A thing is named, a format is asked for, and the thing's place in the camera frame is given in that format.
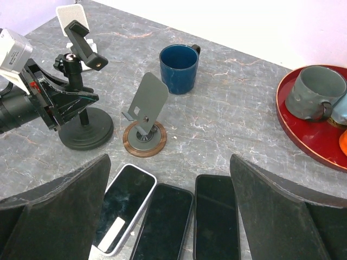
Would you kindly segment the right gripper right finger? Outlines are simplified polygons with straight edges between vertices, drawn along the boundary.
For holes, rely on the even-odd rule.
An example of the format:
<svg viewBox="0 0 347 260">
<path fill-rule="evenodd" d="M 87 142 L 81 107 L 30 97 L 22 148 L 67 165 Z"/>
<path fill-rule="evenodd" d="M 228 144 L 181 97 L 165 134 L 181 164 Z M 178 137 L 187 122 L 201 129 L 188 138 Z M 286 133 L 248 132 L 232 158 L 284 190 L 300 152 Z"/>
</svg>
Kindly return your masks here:
<svg viewBox="0 0 347 260">
<path fill-rule="evenodd" d="M 253 259 L 346 259 L 346 199 L 284 179 L 237 154 L 229 168 Z"/>
</svg>

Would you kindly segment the black round base stand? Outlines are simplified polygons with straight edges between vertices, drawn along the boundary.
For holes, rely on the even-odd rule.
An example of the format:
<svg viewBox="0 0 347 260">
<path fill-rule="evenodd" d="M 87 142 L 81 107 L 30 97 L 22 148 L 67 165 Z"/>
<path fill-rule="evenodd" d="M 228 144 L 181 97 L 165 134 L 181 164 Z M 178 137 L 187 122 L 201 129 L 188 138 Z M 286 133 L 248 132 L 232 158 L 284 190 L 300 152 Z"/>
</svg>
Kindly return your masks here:
<svg viewBox="0 0 347 260">
<path fill-rule="evenodd" d="M 65 90 L 75 93 L 77 100 L 63 110 L 63 115 L 68 114 L 71 120 L 61 127 L 59 138 L 70 149 L 89 151 L 108 142 L 114 126 L 104 110 L 90 107 L 99 97 L 83 86 L 81 63 L 100 71 L 108 64 L 108 59 L 92 50 L 85 40 L 89 30 L 77 20 L 72 20 L 64 31 L 73 45 L 70 53 L 55 59 L 54 68 L 67 77 Z"/>
</svg>

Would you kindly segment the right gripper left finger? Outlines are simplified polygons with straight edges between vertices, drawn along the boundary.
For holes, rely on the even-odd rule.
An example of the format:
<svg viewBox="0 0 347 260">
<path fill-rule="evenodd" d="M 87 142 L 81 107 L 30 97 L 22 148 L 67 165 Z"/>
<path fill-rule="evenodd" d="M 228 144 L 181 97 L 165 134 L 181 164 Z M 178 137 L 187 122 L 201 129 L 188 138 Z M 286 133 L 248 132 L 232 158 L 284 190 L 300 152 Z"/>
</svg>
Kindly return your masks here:
<svg viewBox="0 0 347 260">
<path fill-rule="evenodd" d="M 111 161 L 77 170 L 1 200 L 1 259 L 88 259 Z"/>
</svg>

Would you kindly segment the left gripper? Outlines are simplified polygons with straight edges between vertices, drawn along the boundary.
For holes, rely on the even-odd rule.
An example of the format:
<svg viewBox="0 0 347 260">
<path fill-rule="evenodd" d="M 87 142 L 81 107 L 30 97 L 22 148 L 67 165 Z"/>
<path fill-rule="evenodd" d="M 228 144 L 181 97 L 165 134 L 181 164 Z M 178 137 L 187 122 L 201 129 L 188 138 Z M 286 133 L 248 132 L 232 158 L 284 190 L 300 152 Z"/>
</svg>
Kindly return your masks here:
<svg viewBox="0 0 347 260">
<path fill-rule="evenodd" d="M 46 72 L 32 58 L 24 65 L 23 82 L 35 111 L 50 130 L 59 131 L 62 125 L 98 101 L 92 88 L 71 87 L 65 80 Z"/>
</svg>

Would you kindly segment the phone with lilac case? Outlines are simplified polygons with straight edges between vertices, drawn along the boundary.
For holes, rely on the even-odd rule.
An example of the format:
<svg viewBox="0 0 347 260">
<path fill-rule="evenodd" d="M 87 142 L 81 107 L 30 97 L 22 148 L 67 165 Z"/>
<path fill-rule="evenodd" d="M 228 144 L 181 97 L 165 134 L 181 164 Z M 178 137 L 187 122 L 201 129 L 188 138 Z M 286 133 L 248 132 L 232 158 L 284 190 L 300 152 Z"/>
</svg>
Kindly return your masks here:
<svg viewBox="0 0 347 260">
<path fill-rule="evenodd" d="M 124 165 L 107 187 L 93 246 L 116 254 L 150 199 L 157 178 L 134 164 Z"/>
</svg>

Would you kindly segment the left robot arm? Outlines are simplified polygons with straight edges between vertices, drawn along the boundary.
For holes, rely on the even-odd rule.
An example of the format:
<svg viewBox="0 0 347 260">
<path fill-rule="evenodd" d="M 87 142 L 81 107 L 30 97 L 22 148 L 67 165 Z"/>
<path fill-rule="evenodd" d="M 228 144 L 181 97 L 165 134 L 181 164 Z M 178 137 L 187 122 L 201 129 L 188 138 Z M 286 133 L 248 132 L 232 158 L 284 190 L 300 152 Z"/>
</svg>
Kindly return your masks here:
<svg viewBox="0 0 347 260">
<path fill-rule="evenodd" d="M 59 55 L 54 67 L 65 80 L 52 76 L 30 58 L 20 73 L 28 93 L 13 83 L 1 91 L 1 133 L 37 118 L 50 130 L 58 131 L 98 101 L 94 90 L 83 85 L 82 65 L 77 58 L 69 60 Z"/>
</svg>

